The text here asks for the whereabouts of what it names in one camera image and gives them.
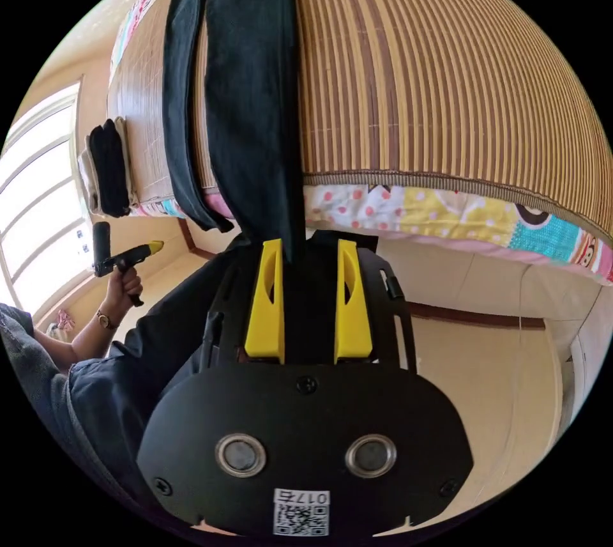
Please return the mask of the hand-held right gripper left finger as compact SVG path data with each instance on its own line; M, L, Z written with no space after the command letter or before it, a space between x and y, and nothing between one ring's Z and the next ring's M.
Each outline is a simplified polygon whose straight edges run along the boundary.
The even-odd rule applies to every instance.
M285 363L283 274L282 241L264 242L245 337L250 359Z

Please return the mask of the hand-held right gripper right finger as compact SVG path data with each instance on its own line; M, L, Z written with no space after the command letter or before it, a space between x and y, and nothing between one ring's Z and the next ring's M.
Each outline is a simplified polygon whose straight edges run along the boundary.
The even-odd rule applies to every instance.
M337 244L334 362L367 360L373 350L367 301L355 242Z

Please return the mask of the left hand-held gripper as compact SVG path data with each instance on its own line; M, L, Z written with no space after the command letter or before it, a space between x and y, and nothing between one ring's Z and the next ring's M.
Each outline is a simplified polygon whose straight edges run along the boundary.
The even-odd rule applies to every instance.
M94 245L94 271L95 276L103 278L110 275L115 267L121 272L126 272L129 268L135 267L137 264L145 261L151 254L156 254L164 248L163 241L152 241L147 245L139 245L127 251L116 254L110 254L109 245ZM139 296L132 296L133 306L140 307L143 305Z

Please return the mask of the person's left hand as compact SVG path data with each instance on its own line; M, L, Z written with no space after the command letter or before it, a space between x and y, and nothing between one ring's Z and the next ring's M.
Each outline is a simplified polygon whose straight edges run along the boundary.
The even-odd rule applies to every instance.
M121 272L117 267L108 276L106 296L100 306L102 314L117 326L133 307L132 296L142 293L141 279L134 267Z

